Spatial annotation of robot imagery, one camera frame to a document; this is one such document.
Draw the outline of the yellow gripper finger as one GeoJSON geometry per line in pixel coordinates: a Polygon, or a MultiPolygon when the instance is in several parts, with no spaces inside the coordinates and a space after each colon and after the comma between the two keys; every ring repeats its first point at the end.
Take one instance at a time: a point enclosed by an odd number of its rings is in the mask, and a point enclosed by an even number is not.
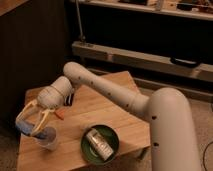
{"type": "Polygon", "coordinates": [[[38,120],[36,121],[36,124],[33,127],[32,132],[31,132],[32,136],[37,135],[45,128],[45,126],[47,125],[47,123],[50,120],[52,113],[53,113],[53,110],[51,110],[51,109],[45,109],[39,113],[38,120]]]}
{"type": "Polygon", "coordinates": [[[16,117],[15,123],[25,121],[28,117],[35,114],[37,111],[38,111],[37,100],[34,99],[25,105],[25,107],[16,117]]]}

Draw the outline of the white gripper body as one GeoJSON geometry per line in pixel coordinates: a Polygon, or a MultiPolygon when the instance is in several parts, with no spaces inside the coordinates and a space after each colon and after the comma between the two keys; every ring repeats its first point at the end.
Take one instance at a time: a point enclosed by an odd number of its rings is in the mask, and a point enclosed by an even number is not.
{"type": "Polygon", "coordinates": [[[44,108],[57,109],[63,105],[64,96],[54,86],[47,86],[37,96],[38,104],[44,108]]]}

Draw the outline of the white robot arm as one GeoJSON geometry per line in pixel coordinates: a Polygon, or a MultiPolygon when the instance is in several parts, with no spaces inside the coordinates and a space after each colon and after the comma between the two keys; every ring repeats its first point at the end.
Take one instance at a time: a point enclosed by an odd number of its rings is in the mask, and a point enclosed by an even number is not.
{"type": "Polygon", "coordinates": [[[166,87],[146,96],[97,76],[76,62],[66,63],[63,75],[22,109],[15,120],[19,131],[46,138],[48,116],[64,105],[77,84],[92,88],[131,114],[150,117],[153,171],[201,171],[192,111],[183,93],[166,87]]]}

